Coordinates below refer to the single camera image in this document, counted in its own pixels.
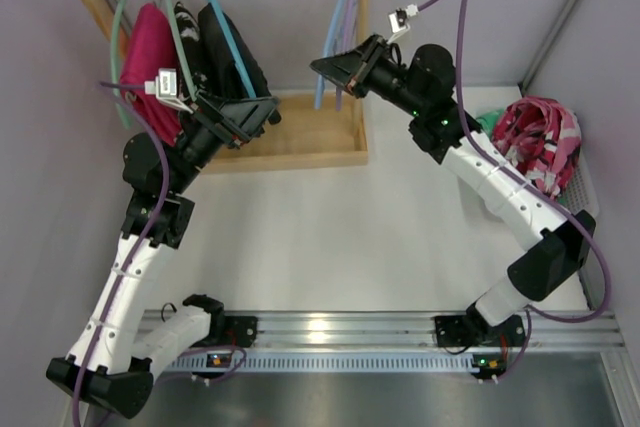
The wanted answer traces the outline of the pink floral trousers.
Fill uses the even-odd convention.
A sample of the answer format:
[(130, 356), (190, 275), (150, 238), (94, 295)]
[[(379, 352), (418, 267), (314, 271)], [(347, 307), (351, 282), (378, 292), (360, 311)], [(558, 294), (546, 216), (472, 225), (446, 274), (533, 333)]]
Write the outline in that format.
[(557, 199), (578, 164), (582, 133), (574, 112), (560, 102), (526, 96), (506, 108), (491, 141), (538, 190)]

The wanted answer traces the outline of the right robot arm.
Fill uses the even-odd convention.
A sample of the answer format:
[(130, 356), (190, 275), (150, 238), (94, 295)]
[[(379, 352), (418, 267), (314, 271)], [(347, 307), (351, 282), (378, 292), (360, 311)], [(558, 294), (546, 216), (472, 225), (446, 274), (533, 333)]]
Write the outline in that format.
[(453, 99), (456, 68), (437, 44), (420, 46), (409, 64), (399, 48), (373, 34), (345, 53), (315, 59), (311, 69), (354, 98), (370, 93), (411, 117), (421, 151), (473, 189), (514, 234), (523, 255), (462, 315), (436, 318), (440, 347), (469, 348), (516, 337), (518, 311), (546, 299), (585, 263), (595, 230), (586, 211), (567, 218), (492, 147), (481, 126)]

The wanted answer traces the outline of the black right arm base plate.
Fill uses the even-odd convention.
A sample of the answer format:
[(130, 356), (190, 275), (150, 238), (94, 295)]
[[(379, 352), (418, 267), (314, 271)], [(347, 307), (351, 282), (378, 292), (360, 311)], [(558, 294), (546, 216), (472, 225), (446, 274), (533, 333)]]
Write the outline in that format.
[(512, 315), (497, 326), (466, 314), (439, 315), (434, 318), (437, 346), (465, 351), (475, 347), (522, 347), (525, 326), (522, 317)]

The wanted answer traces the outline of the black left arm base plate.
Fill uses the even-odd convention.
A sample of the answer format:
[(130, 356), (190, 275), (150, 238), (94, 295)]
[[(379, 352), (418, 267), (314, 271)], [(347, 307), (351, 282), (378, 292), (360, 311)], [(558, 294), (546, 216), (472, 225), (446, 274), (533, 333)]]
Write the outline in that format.
[(221, 315), (213, 320), (209, 343), (251, 347), (258, 333), (258, 318), (246, 315)]

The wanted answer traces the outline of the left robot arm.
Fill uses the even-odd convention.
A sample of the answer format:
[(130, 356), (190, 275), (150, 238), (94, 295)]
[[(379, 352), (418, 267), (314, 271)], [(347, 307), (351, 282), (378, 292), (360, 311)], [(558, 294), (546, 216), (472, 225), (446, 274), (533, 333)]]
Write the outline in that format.
[(109, 276), (79, 339), (50, 361), (47, 378), (72, 398), (72, 419), (86, 403), (131, 419), (165, 369), (189, 348), (231, 344), (224, 305), (192, 294), (159, 327), (137, 336), (146, 302), (169, 256), (181, 245), (194, 204), (183, 193), (223, 147), (239, 149), (277, 120), (273, 96), (225, 99), (200, 94), (180, 113), (174, 145), (149, 123), (123, 151), (123, 178), (132, 187)]

